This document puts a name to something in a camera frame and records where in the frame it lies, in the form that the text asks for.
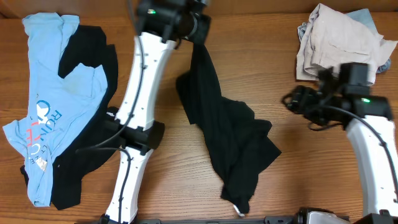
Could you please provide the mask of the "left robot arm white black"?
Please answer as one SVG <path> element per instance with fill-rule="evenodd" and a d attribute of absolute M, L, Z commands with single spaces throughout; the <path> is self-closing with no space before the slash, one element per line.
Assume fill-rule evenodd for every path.
<path fill-rule="evenodd" d="M 118 176 L 111 202 L 100 223 L 135 223 L 144 170 L 165 131 L 154 118 L 160 81 L 172 52 L 182 40 L 205 42 L 211 18 L 206 0 L 128 2 L 135 30 L 134 58 L 122 105 L 108 123 L 121 145 Z"/>

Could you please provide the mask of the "black t-shirt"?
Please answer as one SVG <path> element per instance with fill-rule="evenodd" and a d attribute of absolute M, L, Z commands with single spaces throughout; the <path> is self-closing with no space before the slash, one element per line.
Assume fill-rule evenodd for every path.
<path fill-rule="evenodd" d="M 249 213 L 259 174 L 281 154 L 268 137 L 271 122 L 256 119 L 245 102 L 222 95 L 204 45 L 193 46 L 190 69 L 177 78 L 176 89 L 189 123 L 203 132 L 213 169 L 223 181 L 221 198 L 240 215 Z"/>

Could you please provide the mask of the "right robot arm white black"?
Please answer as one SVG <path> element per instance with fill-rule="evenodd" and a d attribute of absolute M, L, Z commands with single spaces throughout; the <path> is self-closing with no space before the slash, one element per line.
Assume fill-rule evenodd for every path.
<path fill-rule="evenodd" d="M 371 94 L 366 63 L 343 63 L 318 73 L 319 87 L 302 85 L 281 102 L 309 120 L 312 131 L 342 126 L 358 162 L 363 217 L 358 223 L 397 223 L 397 149 L 389 101 Z"/>

